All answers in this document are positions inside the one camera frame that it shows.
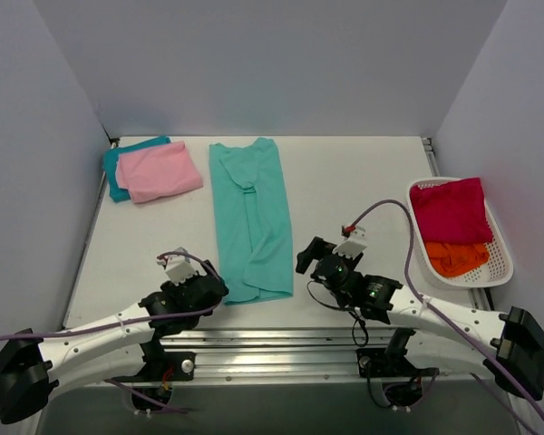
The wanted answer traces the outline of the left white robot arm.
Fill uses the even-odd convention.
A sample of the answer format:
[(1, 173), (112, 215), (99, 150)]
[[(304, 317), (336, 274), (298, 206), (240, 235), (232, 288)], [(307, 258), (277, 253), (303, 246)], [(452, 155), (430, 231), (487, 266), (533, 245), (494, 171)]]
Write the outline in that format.
[(26, 329), (2, 337), (0, 421), (13, 424), (36, 414), (73, 388), (137, 374), (158, 378), (165, 367), (159, 341), (196, 327), (228, 295), (222, 278), (193, 273), (119, 313), (57, 333)]

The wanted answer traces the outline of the mint green t shirt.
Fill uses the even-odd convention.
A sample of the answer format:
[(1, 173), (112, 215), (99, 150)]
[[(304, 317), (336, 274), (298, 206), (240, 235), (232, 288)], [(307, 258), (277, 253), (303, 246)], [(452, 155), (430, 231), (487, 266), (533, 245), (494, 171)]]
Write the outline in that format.
[(209, 146), (219, 273), (226, 305), (287, 298), (294, 292), (293, 238), (276, 143)]

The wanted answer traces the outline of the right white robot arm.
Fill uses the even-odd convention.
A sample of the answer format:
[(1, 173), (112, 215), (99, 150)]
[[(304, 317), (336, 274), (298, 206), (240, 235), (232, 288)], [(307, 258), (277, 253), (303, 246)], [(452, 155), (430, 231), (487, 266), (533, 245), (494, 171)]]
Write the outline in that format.
[(468, 344), (505, 391), (539, 401), (544, 393), (544, 330), (533, 315), (512, 307), (483, 311), (415, 294), (408, 285), (356, 271), (364, 244), (340, 245), (314, 237), (296, 256), (296, 272), (309, 274), (335, 299), (337, 310), (382, 324), (421, 330)]

